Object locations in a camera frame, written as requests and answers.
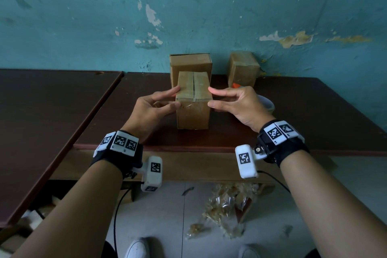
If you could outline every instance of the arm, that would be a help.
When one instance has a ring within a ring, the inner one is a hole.
[[[255,132],[274,119],[251,87],[209,90],[228,97],[210,101],[210,107],[231,112]],[[281,171],[323,257],[387,256],[387,226],[312,156],[294,152],[283,160]]]
[[[179,89],[139,98],[121,129],[143,142],[180,106],[167,100]],[[104,160],[94,163],[12,257],[100,257],[121,185],[116,166]]]

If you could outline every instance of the brown cardboard box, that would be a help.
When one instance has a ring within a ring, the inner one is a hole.
[[[259,64],[251,52],[231,52],[227,71],[228,86],[237,83],[241,86],[254,87],[259,70]]]
[[[208,91],[210,82],[207,72],[179,72],[178,84],[181,90],[176,94],[176,101],[181,107],[176,111],[178,129],[208,129],[210,108],[207,105],[212,100]]]
[[[171,85],[177,86],[180,71],[207,72],[211,81],[212,61],[208,53],[202,54],[171,54]]]

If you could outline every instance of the forearm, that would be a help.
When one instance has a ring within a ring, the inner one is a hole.
[[[100,257],[121,184],[113,164],[93,164],[13,257]]]
[[[308,153],[289,155],[281,171],[323,257],[387,256],[387,226]]]

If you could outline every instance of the crumpled plastic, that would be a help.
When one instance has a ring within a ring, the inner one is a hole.
[[[223,235],[230,239],[242,236],[244,225],[237,223],[235,207],[243,210],[249,198],[253,202],[256,201],[258,189],[258,184],[250,182],[217,184],[212,191],[212,197],[206,203],[202,217],[190,226],[186,239],[208,231],[207,222],[215,223],[223,231]]]

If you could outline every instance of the hand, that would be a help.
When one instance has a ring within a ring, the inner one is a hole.
[[[275,119],[268,110],[259,102],[257,94],[252,87],[238,89],[227,88],[223,90],[208,87],[208,90],[218,96],[226,96],[222,100],[211,100],[208,106],[215,111],[228,111],[254,132],[259,133],[260,129],[269,121]]]
[[[174,113],[181,106],[180,102],[172,98],[179,90],[180,86],[176,86],[138,98],[131,116],[121,129],[139,138],[140,143],[144,142],[163,117]]]

